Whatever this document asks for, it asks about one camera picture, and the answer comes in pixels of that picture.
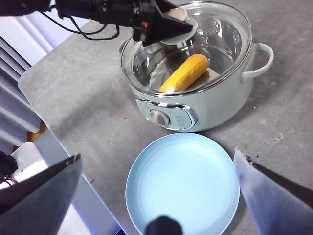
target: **pot rim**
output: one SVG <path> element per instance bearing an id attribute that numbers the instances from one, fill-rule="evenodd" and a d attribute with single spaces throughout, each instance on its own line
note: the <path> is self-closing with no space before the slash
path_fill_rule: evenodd
<path id="1" fill-rule="evenodd" d="M 224 6 L 227 6 L 227 7 L 230 7 L 234 10 L 236 10 L 237 12 L 239 12 L 242 17 L 245 19 L 247 25 L 248 25 L 248 42 L 247 42 L 247 47 L 246 47 L 246 50 L 245 52 L 239 56 L 237 58 L 237 60 L 234 62 L 233 66 L 230 67 L 229 69 L 227 69 L 226 71 L 224 71 L 222 74 L 220 74 L 220 78 L 217 79 L 216 81 L 214 81 L 213 83 L 210 83 L 208 84 L 207 86 L 203 86 L 203 87 L 200 87 L 198 89 L 194 89 L 194 90 L 185 90 L 185 91 L 178 91 L 178 92 L 173 92 L 173 93 L 163 93 L 163 92 L 150 92 L 150 91 L 147 91 L 145 89 L 142 89 L 142 88 L 139 88 L 139 87 L 136 87 L 132 84 L 132 82 L 129 80 L 128 76 L 126 76 L 126 80 L 127 82 L 131 85 L 131 87 L 133 87 L 134 89 L 136 89 L 137 91 L 141 92 L 141 93 L 144 93 L 144 94 L 147 94 L 147 95 L 151 95 L 151 96 L 154 96 L 154 97 L 179 97 L 179 96 L 182 96 L 182 95 L 187 95 L 187 94 L 194 94 L 194 93 L 200 93 L 200 92 L 204 92 L 206 90 L 209 90 L 217 85 L 219 85 L 220 83 L 222 83 L 223 81 L 225 81 L 226 79 L 228 79 L 241 65 L 242 63 L 246 60 L 247 56 L 249 55 L 249 52 L 250 52 L 250 49 L 251 49 L 251 44 L 252 44 L 252 29 L 251 29 L 251 24 L 250 24 L 250 21 L 248 19 L 248 17 L 242 12 L 240 11 L 239 9 L 229 5 L 229 4 L 226 4 L 226 3 L 222 3 L 222 2 L 216 2 L 216 1 L 193 1 L 193 2 L 190 2 L 190 3 L 185 3 L 185 4 L 182 4 L 182 5 L 179 5 L 180 6 L 186 6 L 186 5 L 192 5 L 192 4 L 195 4 L 195 3 L 213 3 L 213 4 L 218 4 L 218 5 L 224 5 Z M 122 53 L 121 53 L 121 67 L 122 67 L 122 70 L 123 70 L 123 66 L 122 66 L 122 58 L 123 58 L 123 55 L 124 55 L 124 51 L 125 51 L 125 47 L 126 45 L 128 44 L 128 42 L 131 40 L 132 38 L 130 37 L 126 43 L 125 43 L 125 46 L 122 50 Z"/>

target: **plate rim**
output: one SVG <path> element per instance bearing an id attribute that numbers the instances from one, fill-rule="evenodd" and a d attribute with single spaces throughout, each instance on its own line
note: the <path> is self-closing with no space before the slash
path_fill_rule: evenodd
<path id="1" fill-rule="evenodd" d="M 168 136 L 172 136 L 172 135 L 193 135 L 193 136 L 201 136 L 202 138 L 205 138 L 205 139 L 208 139 L 209 141 L 213 142 L 214 144 L 216 144 L 228 157 L 229 157 L 229 160 L 231 161 L 231 163 L 234 165 L 234 162 L 233 160 L 231 159 L 230 155 L 226 152 L 226 150 L 224 148 L 222 148 L 217 142 L 215 142 L 214 140 L 210 139 L 209 137 L 207 136 L 204 136 L 204 135 L 200 135 L 200 134 L 197 134 L 197 133 L 188 133 L 188 132 L 180 132 L 180 133 L 172 133 L 172 134 L 168 134 L 168 135 L 165 135 L 165 136 L 162 136 L 158 139 L 156 139 L 155 141 L 151 142 L 149 145 L 147 145 L 139 154 L 138 156 L 136 157 L 136 159 L 134 160 L 129 172 L 128 172 L 128 175 L 127 175 L 127 180 L 126 180 L 126 186 L 125 186 L 125 203 L 126 203 L 126 209 L 127 209 L 127 212 L 128 212 L 128 216 L 129 218 L 131 219 L 132 221 L 132 224 L 135 226 L 135 228 L 137 229 L 137 231 L 141 234 L 141 235 L 144 235 L 140 229 L 137 227 L 137 225 L 134 223 L 133 221 L 133 218 L 131 216 L 131 213 L 129 211 L 129 208 L 128 208 L 128 203 L 127 203 L 127 187 L 128 187 L 128 182 L 129 182 L 129 177 L 130 177 L 130 174 L 131 174 L 131 171 L 135 165 L 135 163 L 138 161 L 139 157 L 144 153 L 144 151 L 149 148 L 152 144 L 154 144 L 155 142 L 157 141 L 160 141 L 161 139 L 163 138 L 166 138 Z M 239 179 L 237 178 L 238 180 L 238 194 L 236 195 L 236 209 L 234 210 L 232 216 L 231 216 L 231 219 L 229 220 L 227 226 L 218 234 L 218 235 L 221 235 L 227 228 L 228 226 L 230 225 L 230 223 L 232 222 L 235 214 L 236 214 L 236 211 L 238 209 L 238 204 L 239 204 L 239 199 L 240 199 L 240 185 L 239 185 Z"/>

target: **pot handle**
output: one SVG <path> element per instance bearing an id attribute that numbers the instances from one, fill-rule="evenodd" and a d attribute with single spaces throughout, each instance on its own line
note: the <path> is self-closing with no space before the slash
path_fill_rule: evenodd
<path id="1" fill-rule="evenodd" d="M 253 44 L 255 46 L 255 53 L 258 53 L 259 51 L 265 51 L 269 55 L 269 59 L 268 59 L 268 62 L 263 67 L 257 70 L 243 72 L 241 74 L 241 80 L 243 82 L 247 81 L 250 78 L 253 78 L 253 77 L 256 77 L 265 73 L 267 70 L 269 70 L 269 68 L 273 64 L 273 60 L 274 60 L 273 49 L 269 45 L 266 45 L 264 43 L 253 43 Z"/>

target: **glass lid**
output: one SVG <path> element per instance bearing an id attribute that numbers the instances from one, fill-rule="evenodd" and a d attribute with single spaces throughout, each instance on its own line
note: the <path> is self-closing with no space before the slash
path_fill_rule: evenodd
<path id="1" fill-rule="evenodd" d="M 196 20 L 196 33 L 175 45 L 162 42 L 143 47 L 129 39 L 122 51 L 122 70 L 137 90 L 153 95 L 178 95 L 208 89 L 227 78 L 242 62 L 251 42 L 251 27 L 243 13 L 216 2 L 181 5 L 189 20 Z M 160 87 L 191 55 L 207 58 L 202 75 L 184 90 Z"/>

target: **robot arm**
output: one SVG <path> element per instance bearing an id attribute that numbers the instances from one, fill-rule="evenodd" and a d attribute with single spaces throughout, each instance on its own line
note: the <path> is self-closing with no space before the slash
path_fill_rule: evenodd
<path id="1" fill-rule="evenodd" d="M 49 10 L 50 0 L 0 0 L 0 16 Z M 60 18 L 77 16 L 101 24 L 132 27 L 143 46 L 190 32 L 192 25 L 165 14 L 177 6 L 167 0 L 56 0 Z"/>

